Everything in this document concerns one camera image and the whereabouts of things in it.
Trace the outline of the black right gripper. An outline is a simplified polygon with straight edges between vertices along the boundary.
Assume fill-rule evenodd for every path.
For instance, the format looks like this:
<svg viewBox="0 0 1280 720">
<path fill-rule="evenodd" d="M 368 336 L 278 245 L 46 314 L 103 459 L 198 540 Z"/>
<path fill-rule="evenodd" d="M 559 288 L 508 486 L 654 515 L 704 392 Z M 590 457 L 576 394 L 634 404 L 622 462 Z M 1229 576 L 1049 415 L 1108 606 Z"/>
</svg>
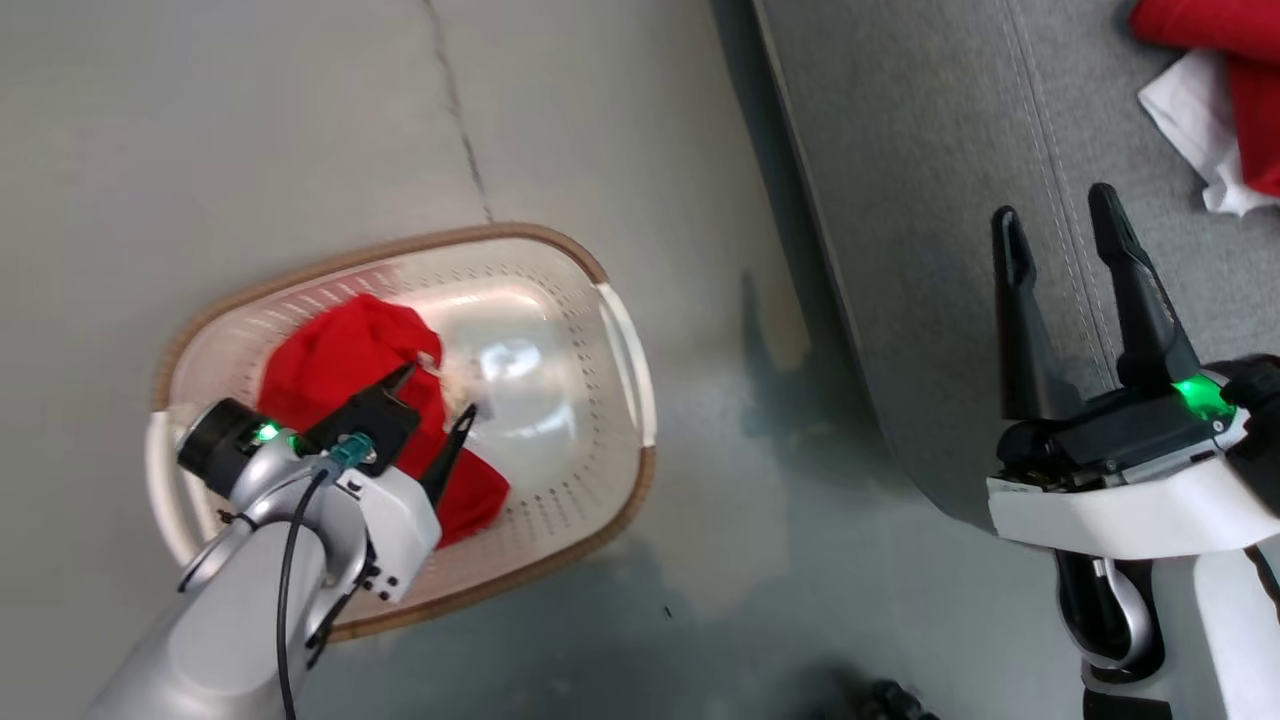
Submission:
<svg viewBox="0 0 1280 720">
<path fill-rule="evenodd" d="M 1098 182 L 1087 196 L 1097 254 L 1108 268 L 1123 337 L 1125 388 L 1068 416 L 1060 372 L 1036 299 L 1037 265 L 1016 210 L 992 215 L 995 315 L 1004 416 L 1000 480 L 1042 492 L 1084 492 L 1123 483 L 1139 465 L 1211 452 L 1240 416 L 1201 360 L 1117 191 Z"/>
</svg>

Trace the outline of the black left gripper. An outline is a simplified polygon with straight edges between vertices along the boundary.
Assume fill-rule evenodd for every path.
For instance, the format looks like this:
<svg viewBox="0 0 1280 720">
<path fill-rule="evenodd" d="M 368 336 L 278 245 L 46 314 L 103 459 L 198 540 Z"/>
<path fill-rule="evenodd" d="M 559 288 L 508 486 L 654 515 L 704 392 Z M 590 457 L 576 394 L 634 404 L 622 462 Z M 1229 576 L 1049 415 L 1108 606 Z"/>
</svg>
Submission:
<svg viewBox="0 0 1280 720">
<path fill-rule="evenodd" d="M 293 438 L 289 445 L 296 455 L 303 457 L 324 454 L 347 436 L 361 434 L 369 438 L 371 450 L 358 465 L 388 468 L 398 460 L 420 423 L 419 413 L 398 400 L 417 369 L 417 363 L 404 363 L 376 386 L 361 389 L 342 402 L 297 393 L 264 393 L 255 419 L 253 445 L 264 446 L 291 430 Z M 442 501 L 476 415 L 477 405 L 468 404 L 419 478 L 430 505 Z"/>
</svg>

